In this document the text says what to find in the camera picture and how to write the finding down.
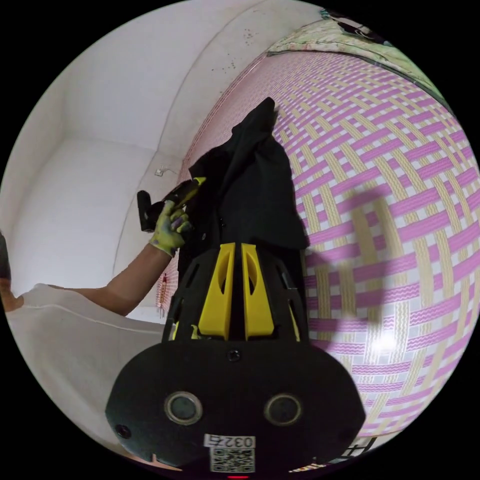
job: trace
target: white wall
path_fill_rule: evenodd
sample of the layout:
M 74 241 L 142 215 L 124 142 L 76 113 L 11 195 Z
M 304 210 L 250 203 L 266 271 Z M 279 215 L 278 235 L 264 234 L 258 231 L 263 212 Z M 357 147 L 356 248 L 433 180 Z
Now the white wall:
M 69 75 L 64 70 L 42 95 L 11 151 L 0 187 L 0 229 L 8 244 L 25 194 L 64 136 Z
M 126 212 L 153 154 L 114 142 L 65 140 L 41 169 L 15 225 L 14 293 L 36 283 L 106 285 Z
M 156 150 L 182 82 L 225 24 L 259 0 L 190 0 L 147 13 L 72 64 L 66 113 L 81 138 Z M 205 82 L 198 79 L 198 86 Z

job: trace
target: yellow plastic part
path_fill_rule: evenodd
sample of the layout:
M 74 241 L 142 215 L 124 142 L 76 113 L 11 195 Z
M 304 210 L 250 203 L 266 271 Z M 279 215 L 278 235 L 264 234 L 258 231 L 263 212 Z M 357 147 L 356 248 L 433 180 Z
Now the yellow plastic part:
M 300 341 L 299 327 L 297 326 L 297 321 L 295 320 L 295 315 L 292 312 L 292 307 L 288 306 L 288 308 L 290 310 L 290 316 L 291 316 L 291 321 L 293 323 L 293 331 L 295 332 L 295 338 L 296 338 L 296 341 L 299 342 Z
M 207 177 L 205 176 L 196 176 L 194 178 L 194 180 L 196 180 L 196 182 L 198 183 L 198 186 L 200 186 L 206 179 Z
M 198 330 L 201 335 L 223 337 L 224 340 L 229 339 L 234 259 L 235 244 L 220 245 L 215 270 L 198 322 Z
M 243 270 L 245 339 L 272 335 L 274 321 L 255 245 L 241 244 L 241 265 Z M 253 285 L 252 292 L 250 292 L 250 282 Z
M 175 340 L 175 337 L 177 336 L 177 330 L 179 329 L 179 323 L 174 323 L 175 330 L 173 331 L 173 335 L 171 336 L 172 340 Z M 199 329 L 196 325 L 192 325 L 192 333 L 191 333 L 191 338 L 192 340 L 198 340 L 199 339 Z

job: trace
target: yellow work glove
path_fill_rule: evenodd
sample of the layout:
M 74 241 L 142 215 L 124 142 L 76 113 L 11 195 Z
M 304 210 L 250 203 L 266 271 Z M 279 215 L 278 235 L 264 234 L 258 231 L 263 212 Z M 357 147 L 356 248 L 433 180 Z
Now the yellow work glove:
M 181 234 L 191 228 L 188 215 L 181 208 L 175 208 L 174 202 L 167 200 L 156 222 L 150 245 L 173 257 L 176 250 L 185 244 Z

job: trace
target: black cloth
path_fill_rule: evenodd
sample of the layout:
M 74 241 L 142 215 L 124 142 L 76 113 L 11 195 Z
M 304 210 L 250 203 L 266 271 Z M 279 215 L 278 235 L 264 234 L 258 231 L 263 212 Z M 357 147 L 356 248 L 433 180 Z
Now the black cloth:
M 304 297 L 301 251 L 309 242 L 296 209 L 289 158 L 272 135 L 276 118 L 268 97 L 233 127 L 228 141 L 189 169 L 192 178 L 206 181 L 186 209 L 194 231 L 179 252 L 179 281 L 206 250 L 247 243 L 281 258 Z

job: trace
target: printed number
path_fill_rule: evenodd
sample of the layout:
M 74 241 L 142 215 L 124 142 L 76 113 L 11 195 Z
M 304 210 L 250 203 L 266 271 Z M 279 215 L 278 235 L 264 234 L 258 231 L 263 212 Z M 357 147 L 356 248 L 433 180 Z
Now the printed number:
M 224 436 L 205 434 L 204 447 L 224 449 L 254 449 L 254 436 Z

